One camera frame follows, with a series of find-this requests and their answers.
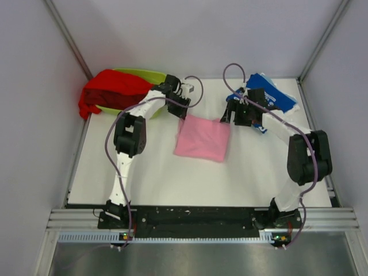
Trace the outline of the pink t-shirt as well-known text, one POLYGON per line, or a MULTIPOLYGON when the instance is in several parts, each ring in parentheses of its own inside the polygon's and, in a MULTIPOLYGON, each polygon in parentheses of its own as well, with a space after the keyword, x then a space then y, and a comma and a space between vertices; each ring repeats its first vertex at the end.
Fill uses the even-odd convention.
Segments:
POLYGON ((230 135, 229 124, 188 114, 184 120, 179 120, 174 155, 222 163, 230 135))

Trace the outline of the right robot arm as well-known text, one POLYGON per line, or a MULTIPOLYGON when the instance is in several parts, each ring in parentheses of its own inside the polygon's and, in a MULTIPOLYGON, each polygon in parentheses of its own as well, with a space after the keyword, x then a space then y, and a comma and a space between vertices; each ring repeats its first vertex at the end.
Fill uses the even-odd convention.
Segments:
POLYGON ((267 214, 254 219, 259 229, 284 227, 300 215, 298 207, 304 195, 332 172, 328 136, 322 130, 312 131, 292 123, 280 107, 269 105, 264 89, 241 87, 226 102, 221 123, 233 122, 244 127, 259 124, 288 147, 289 177, 278 195, 271 199, 267 214))

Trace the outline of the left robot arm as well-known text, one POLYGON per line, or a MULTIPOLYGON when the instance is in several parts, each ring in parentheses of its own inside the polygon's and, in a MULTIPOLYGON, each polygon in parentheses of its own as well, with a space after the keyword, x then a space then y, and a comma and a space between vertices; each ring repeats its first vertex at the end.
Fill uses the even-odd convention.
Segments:
POLYGON ((154 85, 138 104, 118 114, 114 129, 109 131, 114 133, 117 160, 112 162, 116 176, 106 202, 106 213, 116 227, 124 228, 130 223, 128 178, 135 156, 141 154, 146 146, 147 120, 162 107, 166 107, 170 114, 185 119, 190 101, 183 93, 182 82, 173 75, 167 75, 164 82, 154 85))

